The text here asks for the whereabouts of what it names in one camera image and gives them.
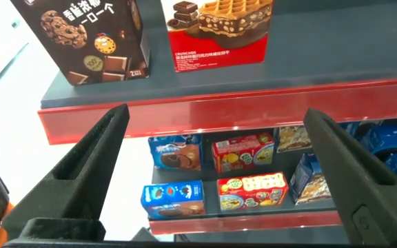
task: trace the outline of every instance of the chocolate piece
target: chocolate piece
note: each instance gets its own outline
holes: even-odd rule
[[[183,14],[193,13],[194,11],[198,10],[198,6],[195,3],[191,3],[189,1],[181,1],[180,3],[174,4],[172,6],[174,10]]]
[[[199,15],[199,13],[197,11],[194,11],[193,13],[189,13],[189,14],[183,14],[180,12],[175,12],[174,13],[174,18],[178,19],[178,20],[182,20],[182,21],[192,21],[195,18],[197,18],[197,16]]]
[[[171,28],[179,28],[179,20],[177,19],[170,19],[166,25],[170,26]]]
[[[124,79],[125,79],[125,75],[123,75],[123,74],[115,74],[115,73],[108,73],[108,72],[104,72],[102,74],[103,82],[123,81]]]
[[[85,83],[85,81],[88,79],[87,75],[79,74],[76,72],[68,72],[67,73],[67,80],[69,83],[73,85],[81,85]]]
[[[126,72],[127,62],[127,57],[105,56],[103,69],[107,72]]]
[[[178,27],[180,28],[189,28],[190,26],[198,23],[197,19],[194,19],[192,21],[182,21],[182,20],[178,20],[178,21],[179,21]]]

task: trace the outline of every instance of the blue package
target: blue package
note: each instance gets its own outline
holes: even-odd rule
[[[374,125],[360,142],[385,162],[390,154],[397,153],[397,125]]]
[[[201,170],[201,135],[176,135],[148,139],[154,166],[163,169]]]
[[[203,184],[195,180],[148,185],[143,187],[141,203],[154,220],[204,214]]]
[[[296,205],[332,197],[314,154],[303,154],[289,188]]]

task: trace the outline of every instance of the waffle box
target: waffle box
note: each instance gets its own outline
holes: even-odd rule
[[[156,168],[201,170],[200,134],[151,137],[148,143]]]
[[[282,172],[217,180],[222,211],[279,205],[288,186]]]
[[[273,0],[161,0],[176,72],[261,63]]]
[[[135,0],[11,0],[71,85],[148,77]]]
[[[296,205],[332,197],[314,154],[303,154],[289,187]]]
[[[204,214],[203,184],[196,180],[148,185],[143,188],[141,203],[154,220]]]
[[[212,143],[218,173],[272,164],[274,139],[268,133],[230,138]]]

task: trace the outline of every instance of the white floor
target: white floor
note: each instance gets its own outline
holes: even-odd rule
[[[58,69],[29,30],[26,35],[30,44],[0,78],[0,176],[14,204],[73,146],[48,145],[37,110]],[[148,226],[140,196],[152,166],[146,138],[124,140],[101,215],[106,240],[129,240]]]

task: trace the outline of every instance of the chocolate waffle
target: chocolate waffle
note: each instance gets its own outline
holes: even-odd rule
[[[217,0],[199,10],[199,28],[228,37],[243,35],[270,20],[273,0]]]

